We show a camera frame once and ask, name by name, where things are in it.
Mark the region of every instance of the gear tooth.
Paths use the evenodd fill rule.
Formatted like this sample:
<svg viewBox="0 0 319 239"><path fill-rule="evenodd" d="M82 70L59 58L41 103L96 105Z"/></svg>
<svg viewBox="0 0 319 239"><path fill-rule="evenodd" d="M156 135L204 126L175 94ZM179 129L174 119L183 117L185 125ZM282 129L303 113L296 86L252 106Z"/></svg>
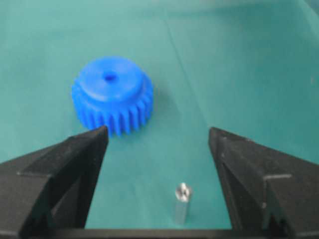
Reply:
<svg viewBox="0 0 319 239"><path fill-rule="evenodd" d="M94 114L95 127L101 127L104 124L101 112L95 112Z"/></svg>
<svg viewBox="0 0 319 239"><path fill-rule="evenodd" d="M104 123L108 128L109 136L112 137L114 135L114 118L110 114L105 114Z"/></svg>
<svg viewBox="0 0 319 239"><path fill-rule="evenodd" d="M123 128L125 130L125 133L130 134L131 133L131 124L130 124L130 114L127 110L123 111L121 113L122 119L123 119Z"/></svg>
<svg viewBox="0 0 319 239"><path fill-rule="evenodd" d="M85 116L86 116L87 127L90 130L95 129L95 120L94 120L93 112L91 111L91 109L88 109L85 112Z"/></svg>
<svg viewBox="0 0 319 239"><path fill-rule="evenodd" d="M138 130L139 127L140 127L138 108L137 108L136 106L131 107L129 114L130 114L130 123L131 123L131 126L132 126L135 130Z"/></svg>
<svg viewBox="0 0 319 239"><path fill-rule="evenodd" d="M146 123L146 107L143 101L138 102L138 110L139 110L139 120L140 124L145 125Z"/></svg>
<svg viewBox="0 0 319 239"><path fill-rule="evenodd" d="M115 133L118 136L120 136L122 134L121 115L119 113L114 113L113 114L113 119L114 119Z"/></svg>

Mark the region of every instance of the center hole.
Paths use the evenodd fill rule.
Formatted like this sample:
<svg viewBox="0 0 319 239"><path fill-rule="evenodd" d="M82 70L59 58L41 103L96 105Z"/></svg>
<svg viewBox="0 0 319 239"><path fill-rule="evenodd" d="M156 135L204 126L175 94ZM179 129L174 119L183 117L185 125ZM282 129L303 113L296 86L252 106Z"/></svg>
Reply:
<svg viewBox="0 0 319 239"><path fill-rule="evenodd" d="M103 75L103 78L106 82L112 82L114 81L117 77L114 72L107 72Z"/></svg>

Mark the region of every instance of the plastic gear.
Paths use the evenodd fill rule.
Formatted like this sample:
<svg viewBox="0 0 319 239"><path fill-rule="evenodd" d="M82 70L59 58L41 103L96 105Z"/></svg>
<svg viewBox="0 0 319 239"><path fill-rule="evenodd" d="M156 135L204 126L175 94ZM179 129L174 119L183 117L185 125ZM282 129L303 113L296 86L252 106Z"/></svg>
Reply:
<svg viewBox="0 0 319 239"><path fill-rule="evenodd" d="M108 127L109 135L130 134L153 111L153 86L133 62L105 57L89 63L72 86L72 100L82 124Z"/></svg>

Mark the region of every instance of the hex standoff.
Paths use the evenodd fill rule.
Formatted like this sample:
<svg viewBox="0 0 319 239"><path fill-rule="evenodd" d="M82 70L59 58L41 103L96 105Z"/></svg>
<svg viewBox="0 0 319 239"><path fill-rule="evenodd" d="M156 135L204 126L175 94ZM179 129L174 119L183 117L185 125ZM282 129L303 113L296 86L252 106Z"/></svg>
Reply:
<svg viewBox="0 0 319 239"><path fill-rule="evenodd" d="M187 218L190 199L192 196L192 188L186 183L181 183L175 190L175 196L175 222L179 225L183 225Z"/></svg>

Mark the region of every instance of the table surface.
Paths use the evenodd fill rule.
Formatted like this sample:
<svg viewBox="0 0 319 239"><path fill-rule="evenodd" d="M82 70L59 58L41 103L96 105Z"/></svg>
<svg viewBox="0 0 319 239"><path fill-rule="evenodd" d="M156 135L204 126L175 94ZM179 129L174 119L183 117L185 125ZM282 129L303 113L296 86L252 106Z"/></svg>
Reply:
<svg viewBox="0 0 319 239"><path fill-rule="evenodd" d="M112 55L152 79L154 112L110 139L87 228L230 228L211 126L319 162L319 19L303 0L0 1L0 161L84 132L71 85Z"/></svg>

